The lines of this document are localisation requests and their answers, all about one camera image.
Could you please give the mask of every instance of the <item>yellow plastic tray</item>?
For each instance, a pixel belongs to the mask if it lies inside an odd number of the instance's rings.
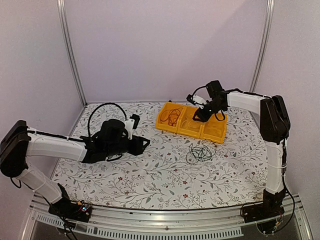
[[[166,102],[156,118],[155,127],[172,133],[182,134],[197,139],[210,139],[223,144],[227,131],[227,118],[218,121],[214,116],[207,122],[193,121],[196,107]]]

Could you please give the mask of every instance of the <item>cable bundle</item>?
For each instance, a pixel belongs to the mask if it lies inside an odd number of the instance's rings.
[[[212,152],[206,142],[211,142],[214,145],[214,151]],[[212,160],[213,156],[216,154],[217,146],[210,139],[204,139],[201,141],[202,146],[194,146],[193,143],[189,145],[189,152],[185,156],[185,160],[188,164],[196,164],[198,161],[206,162]]]
[[[160,116],[161,123],[163,124],[165,122],[168,122],[169,126],[175,127],[177,125],[178,119],[181,115],[181,110],[182,110],[182,107],[165,110]],[[164,119],[163,115],[167,112],[169,112],[168,117]]]

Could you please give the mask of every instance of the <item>lavender wall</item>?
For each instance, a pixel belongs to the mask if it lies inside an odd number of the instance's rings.
[[[42,131],[67,134],[82,106],[72,78],[57,2],[2,1],[0,7],[0,139],[24,119]],[[31,161],[45,174],[52,159]],[[16,240],[32,198],[0,174],[0,239]]]
[[[284,97],[291,120],[287,181],[320,239],[320,0],[279,0],[256,91]]]
[[[68,0],[88,102],[185,100],[219,79],[248,90],[267,1]]]

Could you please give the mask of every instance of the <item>patterned table surface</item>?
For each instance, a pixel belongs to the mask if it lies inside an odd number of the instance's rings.
[[[119,103],[128,116],[140,115],[134,134],[151,140],[139,156],[124,154],[113,162],[84,164],[60,159],[52,180],[73,200],[135,209],[203,209],[260,201],[267,182],[267,152],[248,111],[230,108],[224,144],[206,144],[209,161],[189,164],[189,146],[199,139],[155,128],[164,103]],[[89,104],[73,136],[87,136],[87,122],[98,104]],[[124,120],[115,106],[100,108],[92,118],[95,133],[107,119]]]

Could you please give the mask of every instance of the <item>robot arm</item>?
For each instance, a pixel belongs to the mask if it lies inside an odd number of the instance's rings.
[[[72,138],[37,131],[19,120],[1,141],[0,170],[5,176],[16,178],[41,194],[50,204],[49,213],[88,222],[91,204],[72,202],[62,185],[51,181],[31,163],[27,163],[26,157],[48,156],[93,164],[112,161],[110,157],[123,153],[140,155],[150,140],[133,135],[139,119],[137,115],[125,122],[110,119],[103,122],[101,130],[90,138]]]
[[[268,159],[268,176],[263,192],[263,203],[243,208],[246,222],[257,221],[283,213],[282,200],[286,195],[283,176],[287,169],[287,139],[290,121],[284,100],[281,96],[263,96],[239,89],[224,90],[218,80],[206,86],[211,101],[196,96],[195,92],[186,98],[198,106],[193,120],[207,122],[212,115],[236,107],[260,116],[260,133],[265,141]]]

